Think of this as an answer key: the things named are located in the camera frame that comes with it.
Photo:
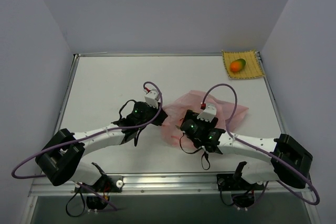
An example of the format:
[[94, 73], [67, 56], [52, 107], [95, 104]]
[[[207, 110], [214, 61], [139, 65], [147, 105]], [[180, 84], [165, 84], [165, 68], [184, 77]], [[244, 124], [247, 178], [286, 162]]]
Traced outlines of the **orange green fake mango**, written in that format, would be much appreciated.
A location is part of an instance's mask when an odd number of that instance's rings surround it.
[[239, 58], [237, 60], [234, 60], [230, 63], [229, 65], [229, 69], [231, 72], [233, 73], [237, 73], [237, 72], [240, 72], [244, 69], [246, 65], [246, 60], [243, 59], [243, 58]]

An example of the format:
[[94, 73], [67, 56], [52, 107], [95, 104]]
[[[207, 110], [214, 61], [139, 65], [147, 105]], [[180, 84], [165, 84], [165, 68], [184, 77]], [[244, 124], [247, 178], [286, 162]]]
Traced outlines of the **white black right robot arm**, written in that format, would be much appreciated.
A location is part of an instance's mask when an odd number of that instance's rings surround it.
[[259, 160], [256, 165], [242, 161], [233, 175], [236, 187], [244, 189], [250, 184], [281, 181], [296, 189], [306, 186], [313, 156], [299, 142], [287, 134], [277, 138], [257, 138], [228, 133], [217, 128], [218, 118], [201, 120], [191, 110], [180, 129], [194, 147], [206, 153], [234, 154]]

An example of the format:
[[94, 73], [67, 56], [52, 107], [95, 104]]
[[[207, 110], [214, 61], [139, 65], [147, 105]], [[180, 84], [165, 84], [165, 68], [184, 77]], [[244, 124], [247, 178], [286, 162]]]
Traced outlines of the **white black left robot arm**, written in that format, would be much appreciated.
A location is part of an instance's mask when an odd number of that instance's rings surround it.
[[77, 133], [59, 130], [45, 145], [47, 152], [37, 156], [35, 162], [54, 186], [67, 181], [80, 182], [92, 191], [100, 192], [107, 184], [112, 184], [112, 180], [96, 163], [86, 163], [82, 158], [109, 146], [129, 141], [137, 144], [147, 123], [161, 126], [166, 118], [164, 110], [150, 107], [145, 102], [134, 102], [130, 114], [120, 116], [107, 127]]

